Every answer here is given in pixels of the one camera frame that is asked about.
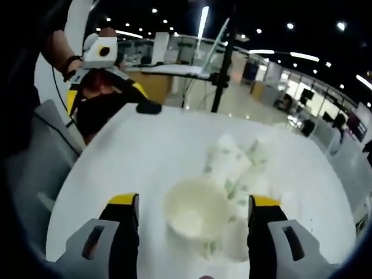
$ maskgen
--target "person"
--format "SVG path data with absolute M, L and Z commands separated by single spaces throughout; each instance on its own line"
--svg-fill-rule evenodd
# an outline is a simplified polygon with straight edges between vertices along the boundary
M 366 143 L 366 145 L 363 148 L 363 152 L 369 153 L 367 156 L 367 160 L 372 167 L 372 140 Z
M 72 0 L 44 1 L 37 9 L 34 1 L 7 3 L 7 11 L 17 14 L 17 28 L 3 31 L 5 44 L 6 86 L 2 95 L 4 122 L 4 156 L 28 147 L 31 137 L 31 118 L 40 105 L 38 91 L 34 86 L 34 72 L 40 54 L 56 70 L 65 74 L 81 66 L 63 32 Z
M 293 105 L 293 99 L 288 94 L 285 94 L 282 100 L 276 100 L 274 107 L 282 112 L 289 113 Z
M 116 37 L 116 32 L 109 27 L 103 28 L 99 37 Z M 76 111 L 77 128 L 85 144 L 89 144 L 125 104 L 147 99 L 147 94 L 138 83 L 127 75 L 123 76 L 125 79 L 104 69 L 91 69 L 81 80 L 80 89 L 71 100 L 72 107 L 67 109 L 70 116 Z
M 338 114 L 335 120 L 331 123 L 331 127 L 334 130 L 334 137 L 330 143 L 330 155 L 335 155 L 344 139 L 343 126 L 346 123 L 346 118 L 342 114 Z

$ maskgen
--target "office desk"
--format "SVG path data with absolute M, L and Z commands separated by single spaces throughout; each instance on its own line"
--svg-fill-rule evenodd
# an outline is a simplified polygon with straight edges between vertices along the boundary
M 198 80 L 209 80 L 210 77 L 210 73 L 202 71 L 201 67 L 178 64 L 128 67 L 124 71 L 131 79 L 142 85 L 150 100 L 161 104 L 165 103 L 172 90 L 175 76 Z
M 190 258 L 189 247 L 170 248 L 162 214 L 164 193 L 177 181 L 201 174 L 207 149 L 223 134 L 249 146 L 259 135 L 270 148 L 269 182 L 294 192 L 299 222 L 319 240 L 331 263 L 343 261 L 355 243 L 353 217 L 342 185 L 309 139 L 249 120 L 164 107 L 157 116 L 139 115 L 135 105 L 117 113 L 85 149 L 56 200 L 49 222 L 46 258 L 57 260 L 79 227 L 97 218 L 108 200 L 139 193 L 138 278 L 248 278 L 249 263 L 219 266 Z M 290 219 L 297 212 L 285 212 Z
M 160 65 L 152 67 L 130 67 L 124 69 L 125 72 L 140 71 L 144 74 L 158 74 L 166 76 L 180 76 L 180 77 L 190 77 L 200 80 L 208 80 L 210 73 L 202 71 L 202 67 L 199 66 L 189 66 L 189 65 Z

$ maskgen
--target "fluorescent light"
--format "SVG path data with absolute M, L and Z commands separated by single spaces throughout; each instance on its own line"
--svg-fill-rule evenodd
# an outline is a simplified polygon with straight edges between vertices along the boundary
M 209 11 L 208 6 L 205 6 L 202 9 L 202 16 L 200 17 L 200 23 L 199 23 L 198 38 L 203 37 L 204 27 L 205 27 L 205 23 L 206 23 L 207 17 L 208 17 L 208 11 Z
M 357 74 L 356 79 L 359 80 L 361 83 L 363 83 L 366 87 L 372 90 L 372 84 L 370 84 L 365 78 Z
M 248 51 L 249 54 L 274 54 L 275 52 L 271 49 L 251 49 Z
M 293 57 L 298 57 L 298 58 L 302 58 L 302 59 L 307 59 L 307 60 L 319 62 L 319 58 L 316 57 L 316 56 L 307 55 L 307 54 L 298 53 L 298 52 L 290 52 L 289 54 Z
M 126 35 L 126 36 L 130 36 L 130 37 L 134 37 L 134 38 L 143 39 L 143 36 L 138 35 L 138 34 L 125 32 L 125 31 L 120 31 L 120 30 L 115 30 L 115 32 L 117 32 L 118 34 L 121 34 L 121 35 Z
M 345 31 L 346 23 L 345 22 L 338 22 L 337 28 L 339 28 L 341 31 Z

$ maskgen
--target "black pole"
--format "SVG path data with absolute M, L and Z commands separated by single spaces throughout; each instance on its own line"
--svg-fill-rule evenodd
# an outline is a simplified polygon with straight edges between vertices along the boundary
M 230 21 L 228 22 L 228 44 L 226 47 L 225 55 L 223 56 L 220 74 L 217 80 L 216 94 L 214 95 L 212 110 L 210 112 L 217 112 L 219 109 L 223 88 L 227 81 L 227 71 L 231 64 L 231 55 L 234 50 L 235 37 L 237 35 L 237 19 L 236 19 L 236 3 L 231 5 Z

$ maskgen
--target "paper cup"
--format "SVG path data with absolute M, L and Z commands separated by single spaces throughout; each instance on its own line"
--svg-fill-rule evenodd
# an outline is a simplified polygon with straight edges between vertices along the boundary
M 194 240 L 221 236 L 232 208 L 223 189 L 206 178 L 188 178 L 177 183 L 165 196 L 164 215 L 169 226 Z

